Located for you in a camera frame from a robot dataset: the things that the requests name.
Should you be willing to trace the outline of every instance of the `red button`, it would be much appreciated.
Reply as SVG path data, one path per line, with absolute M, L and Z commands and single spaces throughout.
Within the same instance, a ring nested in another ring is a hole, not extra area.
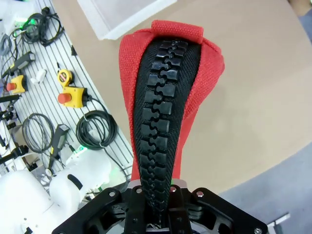
M 11 91 L 16 89 L 16 84 L 15 83 L 7 83 L 6 85 L 6 90 Z
M 60 104 L 64 104 L 69 102 L 72 99 L 72 96 L 70 94 L 59 94 L 58 95 L 58 102 Z

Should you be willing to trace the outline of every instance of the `bolt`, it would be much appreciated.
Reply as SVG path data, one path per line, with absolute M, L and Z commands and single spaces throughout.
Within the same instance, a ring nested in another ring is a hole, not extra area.
M 256 228 L 254 230 L 254 234 L 262 234 L 262 230 L 260 228 Z
M 115 196 L 115 192 L 114 191 L 111 191 L 110 193 L 109 193 L 109 196 Z
M 198 191 L 198 192 L 196 193 L 196 195 L 197 195 L 198 197 L 203 197 L 203 196 L 204 196 L 204 193 L 203 193 L 202 191 Z

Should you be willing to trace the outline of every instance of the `gray floor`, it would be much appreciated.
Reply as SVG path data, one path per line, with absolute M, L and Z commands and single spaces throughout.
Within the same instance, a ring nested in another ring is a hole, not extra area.
M 312 143 L 221 197 L 267 224 L 290 213 L 284 234 L 312 234 Z

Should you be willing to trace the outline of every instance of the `gray cable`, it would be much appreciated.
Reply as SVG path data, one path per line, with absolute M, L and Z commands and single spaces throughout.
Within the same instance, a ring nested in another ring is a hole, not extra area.
M 5 41 L 8 41 L 8 43 L 9 43 L 6 47 L 4 47 Z M 10 40 L 10 37 L 8 35 L 4 34 L 1 41 L 0 41 L 0 55 L 4 56 L 7 53 L 9 53 L 11 51 L 11 47 L 12 47 L 12 42 Z

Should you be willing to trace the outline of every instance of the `red fabric fold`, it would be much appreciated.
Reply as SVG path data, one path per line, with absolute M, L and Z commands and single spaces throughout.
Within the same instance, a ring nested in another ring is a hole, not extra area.
M 180 178 L 183 146 L 190 133 L 199 106 L 215 87 L 220 75 L 224 71 L 221 50 L 214 43 L 203 38 L 202 27 L 179 22 L 155 20 L 152 23 L 151 29 L 138 30 L 133 34 L 123 37 L 119 48 L 119 70 L 134 153 L 132 180 L 139 179 L 133 125 L 137 73 L 146 47 L 153 38 L 158 36 L 185 38 L 202 45 L 198 73 L 184 108 L 179 141 L 175 154 L 173 178 Z

